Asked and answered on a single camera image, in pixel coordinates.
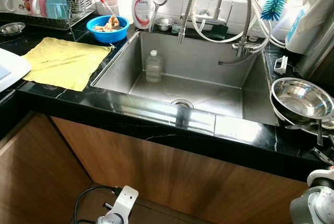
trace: stainless steel bowl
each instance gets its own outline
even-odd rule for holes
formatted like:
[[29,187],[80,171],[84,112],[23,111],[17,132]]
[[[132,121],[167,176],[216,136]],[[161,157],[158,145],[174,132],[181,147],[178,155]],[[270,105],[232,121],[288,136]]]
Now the stainless steel bowl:
[[320,87],[302,79],[277,79],[271,86],[271,92],[280,105],[276,108],[293,120],[325,120],[334,111],[332,97]]
[[[289,123],[291,125],[296,125],[296,124],[301,124],[302,123],[302,122],[299,122],[299,121],[294,121],[294,120],[288,118],[287,116],[283,115],[276,108],[277,104],[279,104],[279,103],[277,103],[277,101],[273,97],[272,93],[270,93],[270,102],[271,102],[271,105],[272,105],[274,113],[282,121],[287,122],[287,123]],[[323,126],[323,137],[327,138],[331,134],[334,135],[334,129],[328,129],[328,128],[324,127],[324,123],[322,123],[322,126]],[[313,135],[318,135],[318,126],[316,126],[316,125],[313,125],[313,126],[310,126],[310,127],[307,127],[307,128],[302,128],[301,130],[305,131],[307,133],[313,134]]]
[[26,27],[26,24],[22,22],[14,22],[5,24],[0,27],[1,36],[16,36],[22,33],[22,30]]
[[158,26],[158,30],[161,32],[166,32],[169,30],[171,25],[174,24],[174,19],[172,18],[159,18],[154,21],[154,23]]

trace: white mug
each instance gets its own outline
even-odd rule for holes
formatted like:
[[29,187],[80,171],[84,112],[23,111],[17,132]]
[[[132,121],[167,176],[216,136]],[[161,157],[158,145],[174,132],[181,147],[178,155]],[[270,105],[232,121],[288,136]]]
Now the white mug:
[[13,0],[0,0],[0,11],[5,13],[14,12]]
[[13,0],[13,5],[16,14],[30,14],[29,0]]

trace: sink drain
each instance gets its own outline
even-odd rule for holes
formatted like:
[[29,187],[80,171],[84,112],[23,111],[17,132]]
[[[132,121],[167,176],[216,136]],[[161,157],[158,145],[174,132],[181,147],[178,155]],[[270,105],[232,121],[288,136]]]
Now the sink drain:
[[190,101],[183,100],[183,99],[173,100],[171,103],[174,105],[181,105],[187,108],[194,108],[193,104],[191,104]]

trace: stainless steel sink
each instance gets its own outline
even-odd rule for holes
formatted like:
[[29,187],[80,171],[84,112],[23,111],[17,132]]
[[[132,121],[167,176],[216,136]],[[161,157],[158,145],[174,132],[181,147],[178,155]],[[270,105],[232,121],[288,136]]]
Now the stainless steel sink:
[[[160,83],[146,81],[145,59],[152,49],[163,59]],[[216,44],[159,33],[137,32],[93,86],[276,125],[269,101],[263,58],[240,64],[230,44]]]

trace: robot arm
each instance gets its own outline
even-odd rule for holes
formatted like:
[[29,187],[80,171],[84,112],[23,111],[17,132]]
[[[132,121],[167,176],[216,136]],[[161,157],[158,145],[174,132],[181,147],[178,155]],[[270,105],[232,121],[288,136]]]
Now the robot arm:
[[334,166],[315,170],[307,178],[309,189],[290,204],[294,224],[334,224]]
[[138,197],[138,191],[124,186],[112,209],[98,218],[97,224],[128,224],[129,214]]

